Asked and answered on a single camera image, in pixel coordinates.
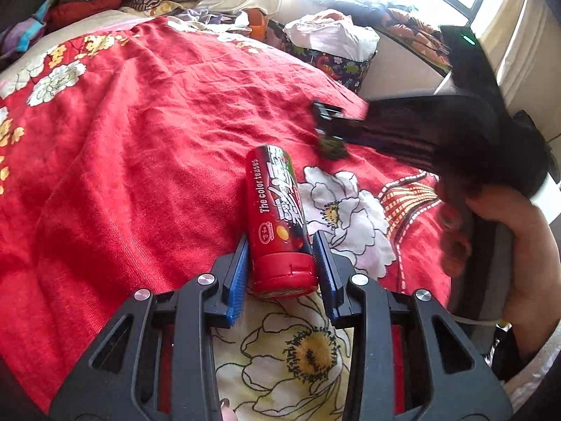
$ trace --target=patterned fabric bag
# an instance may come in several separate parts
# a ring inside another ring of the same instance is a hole
[[[283,33],[281,39],[280,49],[322,70],[334,81],[356,94],[358,94],[360,87],[363,85],[363,80],[370,66],[370,62],[376,55],[376,53],[374,53],[374,55],[366,61],[352,61],[319,50],[295,46],[285,33]]]

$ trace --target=black gripper frame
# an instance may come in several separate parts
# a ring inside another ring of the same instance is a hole
[[[502,385],[426,290],[407,296],[363,275],[353,277],[357,274],[351,261],[331,253],[323,231],[313,237],[313,256],[332,325],[354,328],[342,421],[511,418],[512,406]],[[405,411],[400,414],[395,414],[394,403],[392,325],[399,325],[405,366]]]
[[[248,240],[211,274],[147,299],[129,298],[97,335],[55,396],[53,421],[222,421],[211,328],[229,328],[234,277],[247,277]],[[245,293],[246,279],[242,280]],[[159,410],[164,328],[175,325],[169,413]]]

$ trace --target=green led light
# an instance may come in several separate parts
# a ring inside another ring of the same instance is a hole
[[[475,46],[475,41],[473,41],[472,39],[469,39],[466,35],[462,36],[462,38],[464,38],[467,42],[469,42],[470,44],[473,44]]]

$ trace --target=plastic bag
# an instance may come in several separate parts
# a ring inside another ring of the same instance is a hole
[[[366,61],[376,52],[380,36],[370,27],[357,27],[351,16],[334,9],[305,15],[284,27],[298,47],[320,50],[352,61]]]

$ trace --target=red plastic cap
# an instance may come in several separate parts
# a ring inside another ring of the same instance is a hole
[[[313,256],[273,253],[253,261],[253,290],[260,298],[296,298],[318,288]]]

